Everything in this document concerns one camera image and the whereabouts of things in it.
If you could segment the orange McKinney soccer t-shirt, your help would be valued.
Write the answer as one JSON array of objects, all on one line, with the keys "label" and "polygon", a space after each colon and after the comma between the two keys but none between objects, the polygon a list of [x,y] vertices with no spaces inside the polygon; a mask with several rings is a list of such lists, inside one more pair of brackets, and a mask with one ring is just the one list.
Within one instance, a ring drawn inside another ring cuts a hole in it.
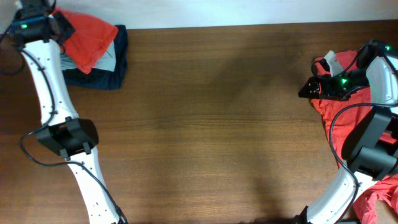
[{"label": "orange McKinney soccer t-shirt", "polygon": [[118,28],[89,14],[60,7],[56,7],[53,14],[56,12],[61,12],[75,30],[64,42],[66,54],[79,70],[89,74],[117,36]]}]

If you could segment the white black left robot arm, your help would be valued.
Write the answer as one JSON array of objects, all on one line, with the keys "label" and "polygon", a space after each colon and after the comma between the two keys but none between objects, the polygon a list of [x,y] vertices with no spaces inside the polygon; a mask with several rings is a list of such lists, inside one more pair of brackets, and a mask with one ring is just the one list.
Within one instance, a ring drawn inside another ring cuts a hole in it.
[{"label": "white black left robot arm", "polygon": [[18,4],[10,35],[29,66],[42,124],[30,134],[63,159],[63,162],[53,164],[54,167],[70,168],[90,223],[127,223],[101,173],[95,125],[91,120],[79,117],[63,77],[60,60],[65,51],[63,43],[75,30],[61,12],[55,11],[54,2],[20,0]]}]

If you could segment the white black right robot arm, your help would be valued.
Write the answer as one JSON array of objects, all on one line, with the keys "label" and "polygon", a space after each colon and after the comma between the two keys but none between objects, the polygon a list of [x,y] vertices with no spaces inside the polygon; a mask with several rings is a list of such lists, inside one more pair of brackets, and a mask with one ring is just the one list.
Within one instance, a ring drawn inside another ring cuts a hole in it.
[{"label": "white black right robot arm", "polygon": [[343,68],[333,51],[318,63],[327,75],[313,74],[299,91],[301,98],[346,101],[359,90],[369,88],[370,111],[347,135],[337,176],[324,194],[306,206],[293,223],[342,223],[358,197],[377,181],[397,173],[397,144],[381,140],[389,132],[397,139],[397,49],[380,40],[364,44],[351,62],[357,68]]}]

